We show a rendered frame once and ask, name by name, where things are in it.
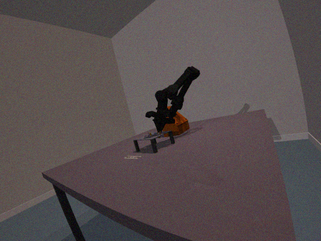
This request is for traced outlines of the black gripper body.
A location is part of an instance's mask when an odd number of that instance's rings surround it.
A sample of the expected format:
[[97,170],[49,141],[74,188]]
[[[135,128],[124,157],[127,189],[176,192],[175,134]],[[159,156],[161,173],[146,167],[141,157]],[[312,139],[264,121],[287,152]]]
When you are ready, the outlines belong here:
[[165,110],[166,110],[167,106],[165,106],[165,105],[158,105],[157,108],[156,108],[157,112],[149,111],[149,112],[146,112],[145,116],[148,117],[148,118],[154,117],[154,119],[158,119],[158,118],[159,118],[159,119],[162,119],[162,121],[168,121],[169,123],[167,123],[167,124],[174,124],[174,123],[175,123],[175,119],[174,119],[174,118],[171,118],[171,117],[166,118],[167,116],[165,116],[165,115],[160,115],[161,109],[162,109],[163,107],[164,107]]

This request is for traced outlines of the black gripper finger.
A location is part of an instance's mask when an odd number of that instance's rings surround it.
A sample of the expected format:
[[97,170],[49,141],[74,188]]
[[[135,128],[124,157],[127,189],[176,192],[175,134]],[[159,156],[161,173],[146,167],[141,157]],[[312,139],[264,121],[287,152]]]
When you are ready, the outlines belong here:
[[168,122],[168,121],[162,121],[162,122],[161,122],[161,125],[160,125],[160,131],[161,131],[161,132],[162,132],[164,126],[165,126],[167,123],[169,123],[169,122]]
[[156,126],[156,129],[157,129],[157,132],[159,132],[160,131],[160,127],[161,127],[161,122],[162,122],[162,119],[153,119],[153,121],[154,121],[154,124],[155,124],[155,126]]

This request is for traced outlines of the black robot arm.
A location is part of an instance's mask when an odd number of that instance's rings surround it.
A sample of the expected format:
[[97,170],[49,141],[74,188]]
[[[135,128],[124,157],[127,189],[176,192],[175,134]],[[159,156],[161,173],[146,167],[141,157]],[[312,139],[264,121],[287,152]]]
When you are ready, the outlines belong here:
[[[155,98],[158,102],[158,105],[167,106],[168,99],[172,100],[172,106],[170,109],[166,108],[165,110],[163,107],[160,111],[160,115],[165,115],[171,118],[177,115],[177,110],[182,109],[185,93],[187,92],[192,81],[195,80],[199,75],[200,71],[197,68],[188,66],[184,73],[173,85],[170,85],[166,89],[159,90],[155,93]],[[181,90],[178,94],[180,88]]]

